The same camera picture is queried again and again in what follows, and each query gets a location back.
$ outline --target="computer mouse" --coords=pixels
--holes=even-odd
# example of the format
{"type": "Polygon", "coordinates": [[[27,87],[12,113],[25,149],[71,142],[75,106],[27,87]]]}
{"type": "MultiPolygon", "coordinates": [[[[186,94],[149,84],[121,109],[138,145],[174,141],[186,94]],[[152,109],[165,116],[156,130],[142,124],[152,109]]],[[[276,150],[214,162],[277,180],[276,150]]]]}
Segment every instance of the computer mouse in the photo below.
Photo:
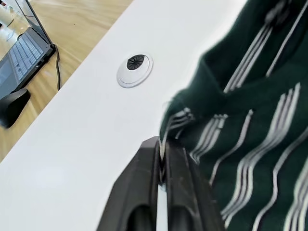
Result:
{"type": "Polygon", "coordinates": [[[149,76],[152,67],[153,59],[149,54],[135,54],[122,63],[117,72],[117,81],[124,88],[135,87],[149,76]]]}
{"type": "Polygon", "coordinates": [[[20,89],[0,99],[0,126],[11,127],[30,99],[27,89],[20,89]]]}

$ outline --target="wooden desk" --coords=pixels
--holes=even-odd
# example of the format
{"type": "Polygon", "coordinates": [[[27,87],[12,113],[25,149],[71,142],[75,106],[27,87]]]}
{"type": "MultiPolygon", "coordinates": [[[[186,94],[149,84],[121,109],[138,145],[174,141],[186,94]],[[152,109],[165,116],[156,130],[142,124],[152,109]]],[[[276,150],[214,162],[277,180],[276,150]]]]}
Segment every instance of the wooden desk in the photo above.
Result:
{"type": "MultiPolygon", "coordinates": [[[[31,5],[60,53],[62,85],[87,57],[132,0],[33,0],[31,5]]],[[[9,28],[0,29],[0,57],[27,29],[25,20],[16,16],[9,28]],[[8,33],[15,29],[6,42],[8,33]]],[[[57,92],[56,55],[27,85],[31,98],[15,124],[0,128],[0,161],[11,150],[35,118],[57,92]]]]}

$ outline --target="laptop screen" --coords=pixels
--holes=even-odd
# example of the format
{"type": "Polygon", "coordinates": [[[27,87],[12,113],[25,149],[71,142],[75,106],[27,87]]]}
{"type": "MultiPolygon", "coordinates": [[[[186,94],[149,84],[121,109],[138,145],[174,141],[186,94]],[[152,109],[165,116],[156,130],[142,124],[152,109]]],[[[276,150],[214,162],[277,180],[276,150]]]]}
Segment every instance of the laptop screen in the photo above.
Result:
{"type": "Polygon", "coordinates": [[[35,29],[37,33],[41,35],[41,37],[49,44],[52,44],[48,35],[46,34],[43,26],[41,25],[38,17],[34,13],[30,3],[27,0],[15,0],[17,5],[19,6],[21,12],[29,22],[30,26],[35,29]]]}

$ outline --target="dark green knit fabric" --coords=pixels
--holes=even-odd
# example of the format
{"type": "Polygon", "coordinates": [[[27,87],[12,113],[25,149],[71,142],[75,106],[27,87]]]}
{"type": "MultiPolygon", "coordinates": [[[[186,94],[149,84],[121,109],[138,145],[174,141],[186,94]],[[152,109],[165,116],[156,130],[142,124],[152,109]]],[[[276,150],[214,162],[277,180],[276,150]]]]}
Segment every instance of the dark green knit fabric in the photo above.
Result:
{"type": "Polygon", "coordinates": [[[266,13],[276,3],[275,0],[247,2],[228,35],[202,57],[189,87],[174,97],[160,131],[161,141],[167,134],[169,138],[178,139],[189,155],[199,156],[196,164],[209,180],[217,162],[226,156],[211,183],[222,217],[227,214],[224,221],[230,231],[292,230],[288,228],[290,219],[294,230],[308,230],[308,184],[305,184],[308,182],[308,140],[305,137],[308,136],[308,10],[287,42],[274,71],[265,77],[306,1],[294,1],[287,21],[273,28],[244,84],[223,92],[264,24],[266,13]],[[284,121],[281,123],[283,129],[271,137],[270,129],[280,126],[274,123],[279,111],[279,121],[284,121]],[[290,126],[287,119],[282,119],[283,112],[290,115],[290,126]],[[262,214],[273,196],[273,173],[285,155],[277,172],[277,198],[262,214]],[[253,187],[245,185],[251,178],[248,170],[239,172],[241,164],[252,171],[253,187]],[[236,197],[228,210],[237,184],[247,200],[241,202],[241,198],[236,197]]]}

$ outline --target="laptop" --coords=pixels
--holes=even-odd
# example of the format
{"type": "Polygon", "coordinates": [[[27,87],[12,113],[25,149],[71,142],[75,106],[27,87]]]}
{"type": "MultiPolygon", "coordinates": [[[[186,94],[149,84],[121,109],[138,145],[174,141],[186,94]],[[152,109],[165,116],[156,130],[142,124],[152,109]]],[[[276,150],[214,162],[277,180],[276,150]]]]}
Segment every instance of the laptop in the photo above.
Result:
{"type": "Polygon", "coordinates": [[[28,0],[15,1],[30,27],[0,61],[0,99],[23,88],[55,52],[28,0]]]}

